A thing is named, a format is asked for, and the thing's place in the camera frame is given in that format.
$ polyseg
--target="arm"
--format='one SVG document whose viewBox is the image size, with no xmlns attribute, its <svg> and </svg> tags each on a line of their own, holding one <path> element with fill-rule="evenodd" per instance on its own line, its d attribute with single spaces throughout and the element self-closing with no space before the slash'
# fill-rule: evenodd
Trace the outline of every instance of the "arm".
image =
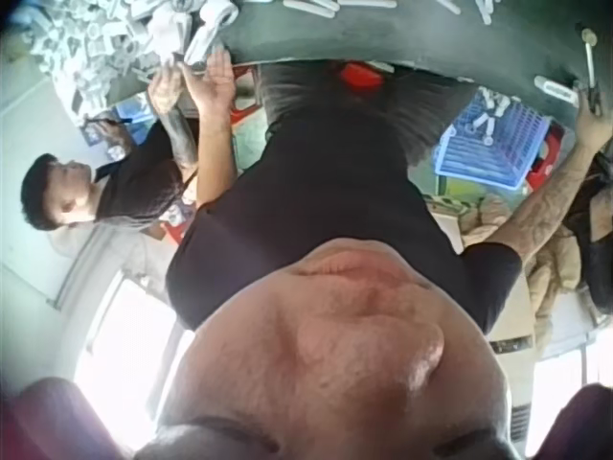
<svg viewBox="0 0 613 460">
<path fill-rule="evenodd" d="M 164 65 L 147 89 L 148 101 L 170 138 L 172 156 L 178 167 L 191 175 L 197 151 L 187 120 L 176 107 L 183 89 L 181 71 Z"/>
<path fill-rule="evenodd" d="M 185 65 L 182 70 L 200 115 L 196 191 L 200 207 L 218 199 L 237 180 L 230 124 L 236 87 L 230 54 L 223 49 L 209 56 L 204 77 L 197 77 Z"/>
<path fill-rule="evenodd" d="M 200 116 L 196 206 L 218 199 L 237 180 L 230 117 Z"/>
<path fill-rule="evenodd" d="M 613 133 L 610 114 L 590 112 L 585 95 L 581 98 L 576 133 L 577 143 L 568 157 L 487 242 L 509 246 L 526 263 L 554 234 L 575 199 L 594 156 Z"/>
<path fill-rule="evenodd" d="M 124 125 L 111 120 L 99 120 L 96 122 L 96 129 L 109 147 L 120 146 L 126 155 L 130 155 L 134 140 Z"/>
</svg>

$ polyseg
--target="table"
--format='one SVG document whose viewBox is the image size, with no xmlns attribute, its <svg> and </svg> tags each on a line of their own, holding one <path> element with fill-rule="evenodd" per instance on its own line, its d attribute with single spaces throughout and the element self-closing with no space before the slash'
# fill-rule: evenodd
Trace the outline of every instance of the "table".
<svg viewBox="0 0 613 460">
<path fill-rule="evenodd" d="M 598 36 L 597 78 L 613 99 L 610 0 L 503 0 L 496 3 L 490 26 L 483 24 L 474 2 L 456 1 L 461 15 L 434 0 L 399 0 L 395 10 L 343 7 L 334 19 L 290 10 L 279 2 L 245 4 L 221 38 L 237 64 L 379 60 L 470 78 L 572 127 L 576 110 L 538 90 L 534 77 L 567 85 L 575 78 L 587 81 L 585 49 L 576 31 L 582 23 Z M 113 86 L 109 101 L 142 90 L 144 85 L 128 76 Z"/>
</svg>

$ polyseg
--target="hand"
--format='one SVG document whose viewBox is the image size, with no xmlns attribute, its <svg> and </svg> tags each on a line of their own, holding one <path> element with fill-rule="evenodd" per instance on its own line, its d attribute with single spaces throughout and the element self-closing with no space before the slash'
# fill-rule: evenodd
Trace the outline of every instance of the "hand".
<svg viewBox="0 0 613 460">
<path fill-rule="evenodd" d="M 579 115 L 577 117 L 577 144 L 596 154 L 613 136 L 613 116 L 604 94 L 601 95 L 601 110 L 594 114 L 590 110 L 587 94 L 579 94 Z"/>
<path fill-rule="evenodd" d="M 112 120 L 90 122 L 103 139 L 116 140 L 124 135 L 125 127 Z"/>
<path fill-rule="evenodd" d="M 149 103 L 158 115 L 166 115 L 183 91 L 183 78 L 177 66 L 164 64 L 147 88 Z"/>
<path fill-rule="evenodd" d="M 223 47 L 215 49 L 202 77 L 185 64 L 181 64 L 181 70 L 200 118 L 228 117 L 237 92 L 230 53 Z"/>
</svg>

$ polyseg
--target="bright window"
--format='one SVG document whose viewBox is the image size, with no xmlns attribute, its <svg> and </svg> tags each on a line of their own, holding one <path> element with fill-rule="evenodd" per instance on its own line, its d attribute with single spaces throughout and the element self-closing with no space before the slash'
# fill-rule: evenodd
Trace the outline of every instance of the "bright window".
<svg viewBox="0 0 613 460">
<path fill-rule="evenodd" d="M 601 383 L 613 388 L 613 328 L 599 333 L 587 346 L 587 383 Z"/>
<path fill-rule="evenodd" d="M 538 452 L 559 411 L 584 384 L 613 387 L 612 350 L 613 327 L 608 327 L 589 345 L 536 364 L 527 457 Z"/>
<path fill-rule="evenodd" d="M 138 449 L 155 432 L 162 389 L 170 386 L 168 377 L 193 334 L 178 327 L 174 310 L 137 282 L 121 278 L 110 290 L 75 382 L 111 435 Z"/>
</svg>

